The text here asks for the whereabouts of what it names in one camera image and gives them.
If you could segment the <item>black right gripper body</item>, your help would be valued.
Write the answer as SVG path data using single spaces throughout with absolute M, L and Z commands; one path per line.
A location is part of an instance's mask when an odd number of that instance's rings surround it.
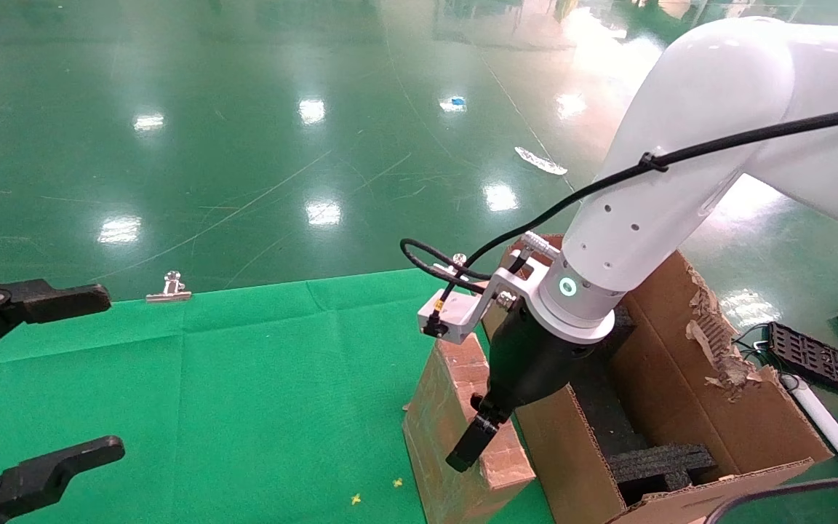
M 601 342 L 575 343 L 552 334 L 523 299 L 488 311 L 488 421 L 502 424 L 521 407 L 569 384 L 580 360 Z

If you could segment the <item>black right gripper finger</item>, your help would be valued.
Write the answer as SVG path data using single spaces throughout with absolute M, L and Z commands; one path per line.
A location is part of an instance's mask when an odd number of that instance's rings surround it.
M 478 461 L 512 414 L 510 405 L 493 392 L 483 396 L 473 395 L 470 404 L 476 414 L 446 457 L 446 464 L 459 473 L 468 471 Z

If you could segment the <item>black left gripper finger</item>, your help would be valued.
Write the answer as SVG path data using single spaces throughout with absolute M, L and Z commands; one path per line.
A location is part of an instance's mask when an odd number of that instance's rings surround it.
M 102 285 L 53 288 L 43 279 L 0 283 L 0 339 L 22 324 L 49 324 L 105 312 L 112 306 Z
M 107 435 L 4 470 L 0 474 L 0 523 L 59 503 L 73 477 L 124 456 L 121 438 Z

